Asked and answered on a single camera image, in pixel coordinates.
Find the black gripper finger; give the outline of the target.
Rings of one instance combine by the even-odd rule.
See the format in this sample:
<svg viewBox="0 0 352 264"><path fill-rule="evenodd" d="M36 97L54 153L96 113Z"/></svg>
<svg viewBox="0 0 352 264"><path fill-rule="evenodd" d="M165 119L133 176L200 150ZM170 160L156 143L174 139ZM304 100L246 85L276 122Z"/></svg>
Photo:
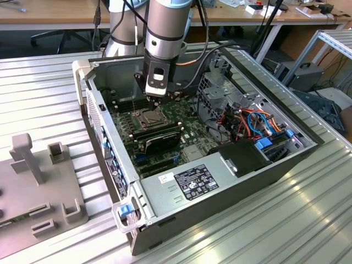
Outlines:
<svg viewBox="0 0 352 264"><path fill-rule="evenodd" d="M143 71L138 71L134 74L134 78L137 82L137 85L139 87L139 89L141 90L142 94L145 95L145 87L146 87L146 79L144 77L144 73Z"/></svg>
<svg viewBox="0 0 352 264"><path fill-rule="evenodd" d="M167 90L165 96L163 97L150 96L150 110L155 110L160 105L164 105L180 97L180 82L169 83L168 88L170 88L170 90Z"/></svg>

